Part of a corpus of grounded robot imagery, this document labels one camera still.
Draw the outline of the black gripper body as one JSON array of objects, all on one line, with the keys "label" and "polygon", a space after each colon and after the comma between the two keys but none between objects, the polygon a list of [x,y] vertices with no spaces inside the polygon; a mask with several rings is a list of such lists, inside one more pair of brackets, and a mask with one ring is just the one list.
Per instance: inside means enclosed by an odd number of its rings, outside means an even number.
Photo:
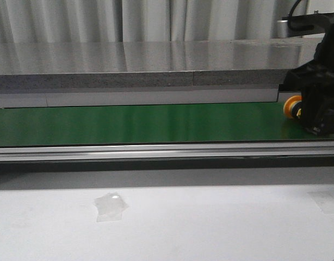
[{"label": "black gripper body", "polygon": [[302,127],[315,135],[334,134],[334,13],[286,18],[289,35],[324,33],[311,61],[289,70],[280,91],[299,91]]}]

